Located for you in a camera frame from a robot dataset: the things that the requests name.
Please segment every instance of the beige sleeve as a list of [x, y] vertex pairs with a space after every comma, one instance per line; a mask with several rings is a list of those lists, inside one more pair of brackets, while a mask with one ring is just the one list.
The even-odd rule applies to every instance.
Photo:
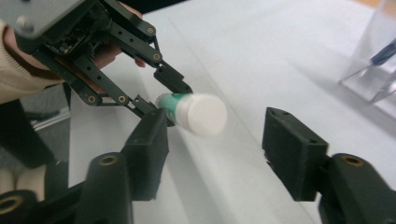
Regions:
[[32, 76], [20, 66], [6, 51], [3, 32], [6, 25], [0, 21], [0, 104], [31, 95], [47, 86], [62, 83], [59, 79]]

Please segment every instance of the white plastic bottle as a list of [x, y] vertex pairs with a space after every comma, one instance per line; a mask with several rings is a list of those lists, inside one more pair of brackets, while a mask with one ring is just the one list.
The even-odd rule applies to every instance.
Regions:
[[220, 133], [227, 122], [227, 108], [211, 94], [165, 93], [156, 106], [166, 108], [167, 117], [175, 124], [201, 136]]

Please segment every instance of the table surface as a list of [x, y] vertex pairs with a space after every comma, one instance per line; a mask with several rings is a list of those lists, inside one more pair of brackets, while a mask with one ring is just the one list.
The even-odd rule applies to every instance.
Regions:
[[[201, 0], [145, 15], [164, 59], [195, 92], [227, 105], [216, 137], [168, 130], [158, 198], [134, 203], [136, 223], [320, 223], [316, 203], [295, 203], [261, 149], [267, 106], [289, 111], [330, 143], [329, 155], [370, 161], [396, 189], [396, 122], [338, 84], [373, 9], [344, 0]], [[121, 55], [104, 69], [131, 96], [169, 92], [151, 68]], [[72, 100], [70, 185], [89, 161], [120, 151], [139, 119], [122, 107]]]

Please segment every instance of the bolt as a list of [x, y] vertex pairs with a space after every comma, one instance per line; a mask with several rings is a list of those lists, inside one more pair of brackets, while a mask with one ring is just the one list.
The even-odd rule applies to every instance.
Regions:
[[32, 33], [34, 30], [33, 24], [25, 16], [19, 16], [17, 18], [17, 24], [20, 27], [21, 31], [25, 33]]
[[94, 96], [89, 96], [88, 101], [93, 104], [93, 103], [95, 103], [96, 99]]
[[154, 55], [152, 56], [152, 58], [153, 58], [155, 61], [158, 61], [158, 60], [161, 59], [161, 56], [160, 56], [159, 54], [154, 54]]
[[148, 34], [152, 35], [154, 33], [154, 29], [152, 27], [148, 28]]
[[120, 97], [119, 97], [119, 101], [120, 101], [121, 103], [124, 103], [124, 102], [125, 102], [125, 96], [120, 96]]

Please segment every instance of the circular hole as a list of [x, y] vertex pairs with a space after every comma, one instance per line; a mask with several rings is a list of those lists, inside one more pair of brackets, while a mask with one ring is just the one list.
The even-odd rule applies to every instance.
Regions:
[[95, 99], [94, 96], [89, 96], [89, 97], [88, 97], [88, 101], [89, 101], [90, 103], [94, 103], [94, 102], [96, 101], [96, 99]]
[[276, 116], [276, 112], [274, 110], [270, 110], [271, 114]]
[[20, 195], [10, 196], [0, 201], [0, 215], [14, 211], [23, 203]]
[[363, 166], [363, 161], [359, 160], [358, 158], [345, 156], [342, 159], [344, 160], [345, 163], [347, 163], [349, 165], [353, 165], [353, 166], [356, 166], [356, 167]]
[[119, 101], [120, 101], [121, 103], [124, 103], [124, 102], [125, 102], [125, 96], [120, 96], [120, 97], [119, 97]]
[[100, 165], [111, 165], [117, 162], [117, 157], [115, 156], [106, 156], [104, 158], [102, 158], [101, 160], [99, 160], [99, 164]]
[[104, 158], [103, 160], [102, 160], [102, 162], [104, 162], [104, 163], [111, 163], [111, 162], [113, 162], [114, 161], [114, 158], [111, 158], [111, 157], [107, 157], [107, 158]]
[[161, 56], [160, 56], [159, 54], [154, 54], [154, 55], [152, 56], [152, 58], [153, 58], [154, 60], [160, 60], [160, 59], [161, 59]]
[[0, 210], [4, 210], [9, 207], [15, 206], [16, 203], [17, 203], [17, 201], [15, 201], [15, 200], [8, 200], [3, 203], [0, 203]]

